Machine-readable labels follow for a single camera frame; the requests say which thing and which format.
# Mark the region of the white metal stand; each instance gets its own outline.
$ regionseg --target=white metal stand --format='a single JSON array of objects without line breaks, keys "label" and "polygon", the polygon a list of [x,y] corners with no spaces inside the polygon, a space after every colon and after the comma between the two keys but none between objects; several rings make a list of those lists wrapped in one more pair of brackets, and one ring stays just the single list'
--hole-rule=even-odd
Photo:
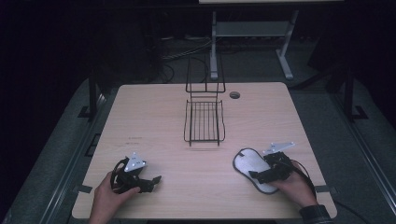
[{"label": "white metal stand", "polygon": [[289,46],[298,10],[294,10],[289,21],[219,21],[216,20],[216,11],[212,21],[212,50],[210,51],[210,77],[218,79],[218,63],[216,58],[216,40],[218,36],[284,36],[285,42],[276,50],[283,73],[286,79],[293,79],[285,55]]}]

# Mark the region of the person's left hand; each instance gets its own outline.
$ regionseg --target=person's left hand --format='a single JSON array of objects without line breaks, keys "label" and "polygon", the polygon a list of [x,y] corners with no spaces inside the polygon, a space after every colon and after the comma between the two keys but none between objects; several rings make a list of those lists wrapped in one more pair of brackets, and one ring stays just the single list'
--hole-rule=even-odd
[{"label": "person's left hand", "polygon": [[102,183],[95,189],[89,223],[107,223],[116,215],[123,203],[136,195],[140,188],[136,187],[123,192],[115,193],[110,185],[111,172],[107,173]]}]

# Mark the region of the hand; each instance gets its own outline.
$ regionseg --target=hand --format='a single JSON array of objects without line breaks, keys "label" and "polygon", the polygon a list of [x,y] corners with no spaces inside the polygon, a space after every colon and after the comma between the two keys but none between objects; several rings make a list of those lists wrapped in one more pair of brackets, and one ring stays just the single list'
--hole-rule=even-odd
[{"label": "hand", "polygon": [[122,204],[140,191],[140,188],[136,187],[122,194],[115,193],[111,188],[110,178],[111,172],[107,173],[105,179],[103,179],[102,183],[95,189],[89,223],[107,223],[114,217]]},{"label": "hand", "polygon": [[[293,165],[300,169],[298,163],[293,162]],[[308,187],[303,177],[294,171],[286,180],[276,180],[268,184],[280,189],[280,191],[284,192],[293,202],[299,204],[301,207],[318,204],[311,188]]]}]

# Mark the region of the black wire rack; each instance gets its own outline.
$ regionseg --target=black wire rack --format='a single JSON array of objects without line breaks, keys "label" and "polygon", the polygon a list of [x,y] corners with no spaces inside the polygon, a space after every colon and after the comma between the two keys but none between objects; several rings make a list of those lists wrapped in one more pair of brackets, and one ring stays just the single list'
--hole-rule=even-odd
[{"label": "black wire rack", "polygon": [[219,146],[225,139],[223,105],[219,100],[219,93],[226,91],[222,67],[220,76],[211,82],[208,81],[207,67],[205,78],[200,83],[192,84],[191,71],[189,58],[186,92],[190,94],[190,99],[186,103],[184,140],[190,146],[192,142],[217,142]]}]

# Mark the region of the person's right hand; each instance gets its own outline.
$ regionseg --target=person's right hand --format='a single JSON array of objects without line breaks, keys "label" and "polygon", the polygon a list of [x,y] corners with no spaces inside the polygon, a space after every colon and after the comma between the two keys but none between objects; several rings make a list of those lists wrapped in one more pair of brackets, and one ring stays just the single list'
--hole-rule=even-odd
[{"label": "person's right hand", "polygon": [[[293,162],[293,165],[300,169],[298,163]],[[315,195],[306,184],[304,178],[294,171],[286,180],[276,180],[268,184],[280,189],[280,191],[284,192],[293,202],[299,204],[302,208],[318,204]]]}]

